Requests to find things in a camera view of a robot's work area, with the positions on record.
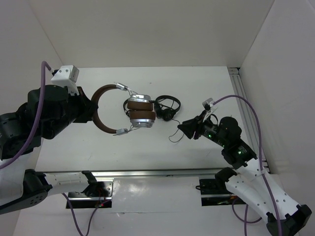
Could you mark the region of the brown silver over-ear headphones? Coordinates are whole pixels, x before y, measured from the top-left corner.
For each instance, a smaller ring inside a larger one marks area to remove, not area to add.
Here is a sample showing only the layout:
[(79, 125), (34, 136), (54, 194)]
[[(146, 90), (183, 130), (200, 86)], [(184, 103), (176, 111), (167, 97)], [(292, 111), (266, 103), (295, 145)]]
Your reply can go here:
[(122, 91), (127, 91), (129, 93), (129, 98), (127, 99), (127, 113), (129, 121), (131, 123), (130, 128), (122, 129), (112, 129), (106, 126), (99, 118), (98, 111), (93, 114), (93, 123), (101, 131), (112, 134), (114, 136), (124, 135), (131, 132), (133, 129), (139, 128), (151, 128), (156, 120), (156, 114), (154, 112), (154, 106), (151, 101), (151, 97), (146, 94), (138, 94), (128, 86), (121, 83), (108, 84), (100, 87), (93, 94), (91, 101), (98, 105), (101, 96), (114, 89), (119, 89)]

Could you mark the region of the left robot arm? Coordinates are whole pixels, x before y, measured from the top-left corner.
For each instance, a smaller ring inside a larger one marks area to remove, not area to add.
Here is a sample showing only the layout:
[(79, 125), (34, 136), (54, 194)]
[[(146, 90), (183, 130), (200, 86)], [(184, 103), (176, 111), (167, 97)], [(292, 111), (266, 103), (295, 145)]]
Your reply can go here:
[[(28, 93), (28, 100), (16, 112), (0, 117), (0, 162), (13, 159), (27, 143), (35, 121), (40, 90)], [(78, 95), (70, 95), (67, 89), (46, 85), (43, 108), (34, 137), (26, 150), (11, 165), (0, 171), (0, 212), (6, 214), (33, 207), (51, 195), (79, 192), (86, 196), (95, 194), (98, 182), (92, 172), (56, 174), (37, 172), (27, 168), (28, 158), (41, 140), (51, 140), (71, 123), (87, 123), (98, 106), (86, 97), (82, 88)]]

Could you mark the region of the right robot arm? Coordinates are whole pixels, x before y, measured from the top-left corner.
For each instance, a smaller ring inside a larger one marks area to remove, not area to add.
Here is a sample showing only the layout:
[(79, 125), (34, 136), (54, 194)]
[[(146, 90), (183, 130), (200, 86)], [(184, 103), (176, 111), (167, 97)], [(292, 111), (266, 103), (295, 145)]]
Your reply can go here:
[(255, 152), (241, 139), (242, 129), (236, 119), (223, 117), (218, 124), (196, 116), (178, 125), (189, 139), (201, 136), (221, 146), (222, 156), (230, 167), (215, 175), (215, 188), (240, 197), (265, 222), (273, 236), (294, 236), (309, 220), (312, 211), (293, 200), (260, 167)]

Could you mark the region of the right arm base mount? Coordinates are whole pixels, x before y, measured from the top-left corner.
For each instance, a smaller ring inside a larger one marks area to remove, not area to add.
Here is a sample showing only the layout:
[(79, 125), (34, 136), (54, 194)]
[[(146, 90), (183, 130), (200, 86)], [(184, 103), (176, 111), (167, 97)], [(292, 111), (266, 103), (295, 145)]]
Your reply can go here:
[(195, 187), (201, 194), (201, 205), (205, 206), (227, 206), (244, 205), (245, 203), (236, 195), (228, 192), (226, 189), (219, 187), (218, 182), (212, 179), (200, 179), (199, 184)]

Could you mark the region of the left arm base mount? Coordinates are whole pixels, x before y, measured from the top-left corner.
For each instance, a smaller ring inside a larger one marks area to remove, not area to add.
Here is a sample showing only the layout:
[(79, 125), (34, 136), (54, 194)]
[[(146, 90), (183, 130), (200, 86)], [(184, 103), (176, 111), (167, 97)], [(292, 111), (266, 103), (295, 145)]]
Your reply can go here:
[(68, 192), (67, 197), (74, 209), (111, 208), (114, 180), (97, 180), (90, 171), (82, 172), (88, 179), (88, 186), (83, 191)]

